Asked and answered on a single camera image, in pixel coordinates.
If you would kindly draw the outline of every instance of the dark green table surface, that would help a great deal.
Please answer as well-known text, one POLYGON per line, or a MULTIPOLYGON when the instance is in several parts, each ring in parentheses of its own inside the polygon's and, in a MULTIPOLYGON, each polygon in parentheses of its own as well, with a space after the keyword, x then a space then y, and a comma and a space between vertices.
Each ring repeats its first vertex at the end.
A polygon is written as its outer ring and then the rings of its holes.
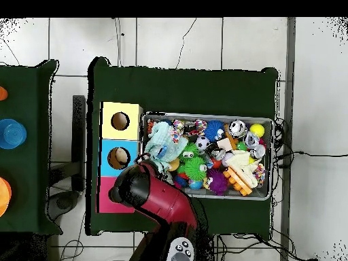
MULTIPOLYGON (((95 58, 88 69, 88 169, 86 232, 149 231, 155 223, 134 214, 96 213, 97 161, 99 141, 99 103, 113 101, 138 103, 144 111, 188 114, 250 116, 274 119, 274 68, 262 72, 193 69, 153 69, 147 67, 110 67, 106 58, 95 58)), ((271 199, 266 201, 216 200, 201 198, 211 234, 258 233, 268 238, 271 199)), ((193 198, 197 210, 201 205, 193 198)))
POLYGON ((27 140, 13 150, 0 149, 0 177, 12 187, 12 198, 0 217, 0 232, 61 233, 46 217, 48 195, 49 107, 51 77, 57 61, 36 67, 0 66, 0 86, 8 98, 0 101, 0 119, 24 125, 27 140))

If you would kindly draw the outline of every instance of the blue cup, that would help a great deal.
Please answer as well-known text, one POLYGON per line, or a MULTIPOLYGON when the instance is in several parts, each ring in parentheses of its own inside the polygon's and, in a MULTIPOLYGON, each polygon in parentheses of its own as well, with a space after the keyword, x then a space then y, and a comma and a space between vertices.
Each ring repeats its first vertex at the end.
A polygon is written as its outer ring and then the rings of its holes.
POLYGON ((25 127, 13 119, 0 120, 0 148, 14 149, 27 138, 25 127))

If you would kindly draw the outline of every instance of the yellow box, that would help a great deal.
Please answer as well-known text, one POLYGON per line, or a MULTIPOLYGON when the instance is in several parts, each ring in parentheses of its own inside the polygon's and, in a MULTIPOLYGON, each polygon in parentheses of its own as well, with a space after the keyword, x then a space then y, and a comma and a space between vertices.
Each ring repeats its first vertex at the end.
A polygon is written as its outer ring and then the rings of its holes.
POLYGON ((139 140, 142 113, 143 109, 138 104, 102 102, 101 137, 111 140, 139 140))

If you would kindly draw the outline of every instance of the gray bin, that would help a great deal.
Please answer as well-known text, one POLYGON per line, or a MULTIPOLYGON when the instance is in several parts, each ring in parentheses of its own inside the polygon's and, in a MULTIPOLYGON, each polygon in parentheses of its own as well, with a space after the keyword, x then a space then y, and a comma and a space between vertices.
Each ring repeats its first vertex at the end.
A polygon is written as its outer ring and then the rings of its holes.
POLYGON ((176 113, 165 113, 165 112, 147 112, 142 117, 143 135, 140 142, 140 152, 143 153, 145 145, 148 142, 146 133, 147 119, 155 120, 189 120, 195 121, 195 119, 201 119, 205 121, 220 120, 224 123, 230 123, 235 120, 242 120, 246 124, 258 123, 264 127, 264 136, 262 137, 266 143, 266 155, 262 159, 261 163, 266 169, 265 180, 262 187, 253 188, 253 192, 247 196, 242 196, 239 191, 233 188, 229 189, 224 196, 216 196, 214 192, 209 191, 205 188, 200 190, 193 190, 185 188, 184 192, 191 197, 201 198, 220 198, 220 199, 241 199, 241 200, 257 200, 264 201, 271 196, 272 192, 272 176, 273 176, 273 152, 274 152, 274 139, 275 139, 275 123, 273 120, 268 118, 251 118, 251 117, 238 117, 238 116, 214 116, 214 115, 200 115, 200 114, 176 114, 176 113))

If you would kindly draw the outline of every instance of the shape sorter box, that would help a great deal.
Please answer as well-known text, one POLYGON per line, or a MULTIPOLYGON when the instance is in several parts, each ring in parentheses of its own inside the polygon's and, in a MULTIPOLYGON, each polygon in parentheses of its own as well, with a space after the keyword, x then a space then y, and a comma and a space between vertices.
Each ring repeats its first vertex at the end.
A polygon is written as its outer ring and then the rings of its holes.
POLYGON ((102 102, 102 127, 103 139, 139 140, 140 121, 143 109, 138 104, 102 102), (123 114, 127 120, 126 128, 118 130, 113 125, 114 117, 123 114))
POLYGON ((113 203, 109 199, 109 190, 115 184, 117 176, 134 163, 139 151, 139 132, 142 108, 138 104, 102 102, 99 122, 99 159, 100 185, 97 186, 99 213, 134 213, 133 208, 113 203), (114 117, 122 114, 126 125, 119 127, 114 117), (123 148, 128 154, 128 164, 122 169, 114 169, 108 162, 108 156, 114 148, 123 148))

